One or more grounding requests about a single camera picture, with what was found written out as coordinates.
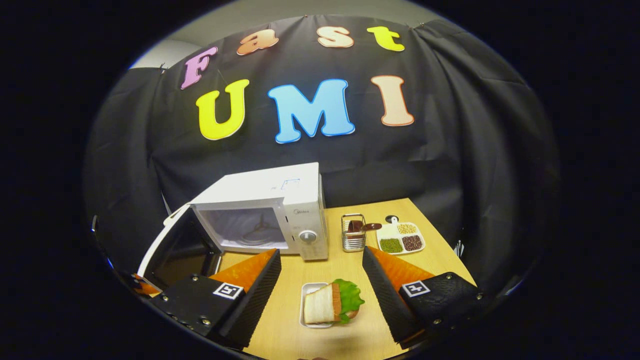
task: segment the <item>spoon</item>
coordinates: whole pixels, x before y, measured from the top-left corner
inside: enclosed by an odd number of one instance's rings
[[[382,224],[378,224],[375,222],[366,224],[363,226],[362,221],[360,220],[352,220],[349,222],[349,233],[359,233],[360,231],[370,231],[370,230],[378,230],[382,228]]]

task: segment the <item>letter m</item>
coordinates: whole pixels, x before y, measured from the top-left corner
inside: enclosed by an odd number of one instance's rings
[[[309,102],[294,85],[275,87],[267,95],[276,101],[280,132],[276,142],[288,143],[300,140],[301,133],[296,130],[296,119],[302,130],[314,137],[324,114],[324,126],[320,130],[326,136],[347,135],[356,127],[349,122],[344,89],[349,86],[342,79],[324,80],[318,86],[314,100]]]

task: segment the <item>gray wall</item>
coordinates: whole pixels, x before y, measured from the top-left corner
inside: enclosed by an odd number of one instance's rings
[[[131,67],[171,67],[198,47],[253,26],[304,15],[357,15],[417,26],[441,16],[405,0],[237,0],[195,19]]]

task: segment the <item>utensil holder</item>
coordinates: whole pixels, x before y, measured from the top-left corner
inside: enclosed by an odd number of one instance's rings
[[[346,252],[363,251],[367,243],[367,233],[364,230],[349,232],[349,223],[352,220],[362,221],[362,229],[367,222],[364,220],[363,214],[345,214],[342,215],[342,249]]]

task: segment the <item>green beans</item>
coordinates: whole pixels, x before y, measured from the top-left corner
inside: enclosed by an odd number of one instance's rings
[[[380,239],[380,249],[384,252],[402,252],[402,245],[398,239]]]

